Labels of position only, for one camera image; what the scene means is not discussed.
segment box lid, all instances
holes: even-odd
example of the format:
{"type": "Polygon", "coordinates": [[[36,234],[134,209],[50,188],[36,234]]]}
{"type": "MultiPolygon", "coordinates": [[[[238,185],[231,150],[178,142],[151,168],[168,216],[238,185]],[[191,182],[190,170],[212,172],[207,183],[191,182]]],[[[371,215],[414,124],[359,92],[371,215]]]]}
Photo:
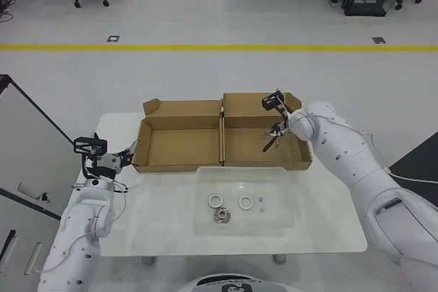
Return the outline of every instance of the box lid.
{"type": "MultiPolygon", "coordinates": [[[[223,97],[225,117],[280,117],[277,110],[267,111],[257,100],[272,93],[225,93],[223,97]]],[[[283,93],[284,102],[292,109],[301,109],[299,101],[291,93],[283,93]]]]}

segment table leg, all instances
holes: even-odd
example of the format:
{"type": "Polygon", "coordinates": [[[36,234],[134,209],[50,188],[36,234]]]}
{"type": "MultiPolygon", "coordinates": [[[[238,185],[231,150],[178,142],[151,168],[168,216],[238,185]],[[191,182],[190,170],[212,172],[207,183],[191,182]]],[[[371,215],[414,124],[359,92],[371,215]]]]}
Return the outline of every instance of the table leg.
{"type": "Polygon", "coordinates": [[[273,255],[272,259],[276,264],[285,264],[287,261],[287,255],[273,255]]]}
{"type": "Polygon", "coordinates": [[[141,262],[145,266],[152,266],[155,263],[156,259],[157,259],[157,257],[155,257],[155,256],[143,256],[141,258],[141,262]]]}

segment white cable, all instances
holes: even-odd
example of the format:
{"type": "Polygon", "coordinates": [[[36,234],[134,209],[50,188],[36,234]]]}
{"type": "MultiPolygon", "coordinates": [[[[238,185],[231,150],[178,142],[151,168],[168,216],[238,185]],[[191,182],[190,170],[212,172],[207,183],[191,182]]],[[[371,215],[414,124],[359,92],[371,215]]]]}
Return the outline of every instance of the white cable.
{"type": "Polygon", "coordinates": [[[128,190],[123,190],[123,188],[120,187],[120,185],[122,185],[121,182],[117,182],[117,181],[114,180],[114,185],[118,186],[119,189],[122,191],[122,194],[123,194],[123,209],[122,209],[122,212],[119,214],[119,216],[117,216],[116,219],[114,219],[111,223],[108,223],[107,225],[105,225],[105,226],[103,226],[103,227],[101,227],[101,228],[99,228],[99,229],[97,229],[97,230],[95,230],[95,231],[88,232],[87,234],[83,234],[82,236],[76,238],[76,239],[73,241],[73,243],[70,244],[70,247],[68,248],[68,250],[65,250],[65,251],[64,251],[64,254],[63,254],[64,259],[63,259],[60,263],[58,263],[56,266],[54,266],[53,268],[50,268],[50,269],[46,269],[46,270],[44,270],[44,269],[39,270],[39,269],[37,269],[37,268],[34,268],[34,270],[35,270],[36,272],[38,272],[38,273],[47,273],[47,272],[53,271],[54,269],[57,269],[57,268],[58,268],[58,267],[59,267],[59,266],[60,266],[60,265],[61,265],[61,264],[62,264],[62,263],[63,263],[63,262],[64,262],[64,261],[70,256],[70,253],[71,253],[71,250],[72,250],[73,245],[74,245],[79,239],[82,239],[83,237],[86,237],[87,235],[90,235],[90,234],[94,234],[94,236],[95,236],[97,232],[101,231],[101,230],[104,229],[104,228],[107,228],[107,227],[111,226],[115,221],[118,220],[118,218],[120,218],[120,217],[122,216],[122,214],[123,214],[123,212],[125,212],[125,208],[126,208],[126,195],[125,195],[125,193],[127,193],[128,190]]]}
{"type": "Polygon", "coordinates": [[[397,175],[397,174],[391,173],[391,170],[388,171],[388,174],[389,174],[390,176],[392,176],[392,177],[400,178],[401,180],[410,180],[410,181],[412,181],[412,182],[417,182],[417,183],[434,183],[434,184],[438,185],[438,182],[435,182],[435,181],[433,181],[433,180],[416,180],[416,179],[413,179],[413,178],[402,177],[402,176],[400,176],[400,175],[397,175]]]}
{"type": "Polygon", "coordinates": [[[365,212],[365,225],[367,226],[367,228],[368,228],[368,233],[369,233],[369,236],[370,236],[370,238],[372,239],[372,242],[373,242],[373,244],[374,244],[374,246],[376,246],[379,250],[381,250],[381,251],[383,251],[384,253],[387,253],[388,255],[390,255],[390,256],[394,256],[394,257],[396,257],[396,258],[406,258],[406,259],[408,259],[408,260],[411,260],[411,261],[417,261],[418,263],[422,263],[422,264],[428,264],[428,265],[430,265],[430,266],[434,266],[435,268],[437,268],[438,269],[438,265],[436,265],[436,264],[433,264],[433,263],[430,263],[429,261],[424,261],[424,260],[420,260],[420,259],[418,259],[418,258],[412,258],[412,257],[409,257],[409,256],[406,256],[406,255],[403,255],[403,254],[401,254],[400,252],[399,252],[399,254],[395,254],[395,253],[391,253],[391,252],[389,252],[389,251],[387,251],[387,250],[384,250],[384,249],[382,249],[377,243],[376,243],[376,241],[374,240],[374,238],[373,238],[373,234],[372,234],[372,228],[371,228],[371,226],[370,226],[370,224],[368,224],[368,213],[369,213],[369,211],[370,211],[370,206],[372,205],[372,203],[375,201],[375,199],[378,197],[378,196],[381,196],[382,194],[384,194],[384,193],[386,193],[387,191],[392,191],[392,190],[402,190],[402,191],[406,191],[406,192],[408,192],[408,193],[411,193],[412,195],[414,195],[414,196],[419,196],[419,195],[417,195],[416,193],[414,193],[413,191],[411,191],[411,190],[408,190],[408,189],[406,189],[406,188],[402,188],[402,187],[395,187],[395,188],[387,188],[387,189],[385,189],[384,191],[382,191],[382,192],[379,192],[370,202],[369,202],[369,204],[368,204],[368,207],[366,208],[366,212],[365,212]]]}

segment box flap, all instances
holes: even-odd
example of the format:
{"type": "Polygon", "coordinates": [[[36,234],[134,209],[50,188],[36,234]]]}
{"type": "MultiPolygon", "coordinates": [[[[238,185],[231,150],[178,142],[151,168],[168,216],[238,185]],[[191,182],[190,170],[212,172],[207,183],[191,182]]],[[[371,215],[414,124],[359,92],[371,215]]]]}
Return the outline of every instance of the box flap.
{"type": "Polygon", "coordinates": [[[221,100],[160,101],[158,99],[152,99],[143,104],[146,118],[200,116],[219,117],[221,107],[221,100]]]}
{"type": "MultiPolygon", "coordinates": [[[[261,100],[271,93],[225,93],[224,116],[230,117],[280,117],[277,110],[265,110],[261,100]]],[[[301,109],[301,102],[290,93],[283,93],[284,102],[292,109],[301,109]]]]}
{"type": "Polygon", "coordinates": [[[139,144],[137,151],[133,157],[133,164],[138,166],[147,165],[147,155],[149,153],[149,146],[151,143],[151,127],[143,120],[138,132],[139,144]]]}
{"type": "Polygon", "coordinates": [[[292,93],[284,93],[284,102],[293,111],[301,109],[301,101],[293,96],[292,93]]]}
{"type": "Polygon", "coordinates": [[[158,99],[151,99],[143,103],[143,109],[145,110],[145,115],[148,116],[155,112],[161,106],[161,101],[158,99]]]}

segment gray floor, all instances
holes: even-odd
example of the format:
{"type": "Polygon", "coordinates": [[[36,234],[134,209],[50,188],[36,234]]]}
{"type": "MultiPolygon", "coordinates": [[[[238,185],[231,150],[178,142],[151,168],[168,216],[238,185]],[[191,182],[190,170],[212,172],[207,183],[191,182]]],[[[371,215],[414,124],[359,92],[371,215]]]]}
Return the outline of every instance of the gray floor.
{"type": "MultiPolygon", "coordinates": [[[[438,45],[438,0],[405,2],[386,18],[346,18],[326,0],[17,0],[0,23],[2,44],[438,45]]],[[[438,53],[20,52],[0,51],[10,74],[75,138],[106,112],[140,112],[160,99],[220,99],[224,92],[289,91],[305,104],[331,102],[374,134],[392,164],[438,130],[438,53]]],[[[399,268],[373,247],[364,253],[103,258],[90,291],[176,291],[210,273],[239,272],[319,291],[408,291],[399,268]]]]}

